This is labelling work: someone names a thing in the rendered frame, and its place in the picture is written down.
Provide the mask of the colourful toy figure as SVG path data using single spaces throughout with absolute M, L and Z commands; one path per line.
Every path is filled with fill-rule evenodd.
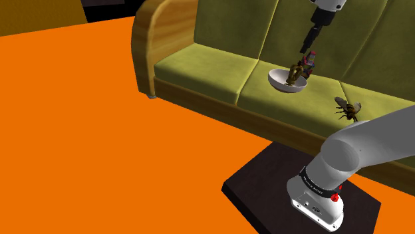
M 301 66 L 303 67 L 302 77 L 308 79 L 315 68 L 314 59 L 316 56 L 315 51 L 310 51 L 306 56 L 301 60 Z

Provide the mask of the green sofa with wooden frame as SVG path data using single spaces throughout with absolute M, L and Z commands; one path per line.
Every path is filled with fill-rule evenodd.
M 346 0 L 312 45 L 304 90 L 268 81 L 288 70 L 317 0 L 145 0 L 132 27 L 140 92 L 315 155 L 350 125 L 336 97 L 359 102 L 359 120 L 415 105 L 415 0 Z

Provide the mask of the white bowl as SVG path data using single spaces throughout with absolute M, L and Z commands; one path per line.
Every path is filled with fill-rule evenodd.
M 272 69 L 268 73 L 268 81 L 270 85 L 281 92 L 296 93 L 302 91 L 307 86 L 307 80 L 302 76 L 295 81 L 295 84 L 289 86 L 286 82 L 288 77 L 288 70 Z

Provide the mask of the brown pretzel-shaped figure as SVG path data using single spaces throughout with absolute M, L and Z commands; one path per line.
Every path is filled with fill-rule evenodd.
M 304 71 L 302 62 L 299 61 L 297 64 L 293 64 L 289 70 L 288 78 L 286 79 L 286 85 L 293 86 L 296 80 L 302 75 Z

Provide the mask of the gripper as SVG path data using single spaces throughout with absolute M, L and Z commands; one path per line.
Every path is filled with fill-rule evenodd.
M 319 36 L 323 26 L 329 26 L 334 17 L 335 13 L 333 11 L 327 11 L 318 7 L 315 9 L 315 12 L 311 17 L 311 22 L 315 25 L 311 27 L 305 40 L 303 41 L 303 46 L 301 47 L 300 53 L 305 54 L 307 52 L 307 50 L 313 44 L 314 40 Z

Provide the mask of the bee toy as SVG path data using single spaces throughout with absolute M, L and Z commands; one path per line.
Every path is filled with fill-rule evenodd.
M 361 109 L 361 103 L 355 102 L 354 104 L 349 104 L 346 100 L 342 99 L 341 97 L 335 97 L 335 102 L 338 104 L 337 109 L 341 109 L 337 113 L 343 113 L 343 115 L 339 118 L 346 117 L 347 120 L 353 120 L 354 122 L 358 122 L 356 115 Z

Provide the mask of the dark robot stand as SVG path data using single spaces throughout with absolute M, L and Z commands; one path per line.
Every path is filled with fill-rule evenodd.
M 292 206 L 287 181 L 312 159 L 273 142 L 227 179 L 221 190 L 258 234 L 374 234 L 381 203 L 350 181 L 343 183 L 345 217 L 337 231 L 328 232 Z

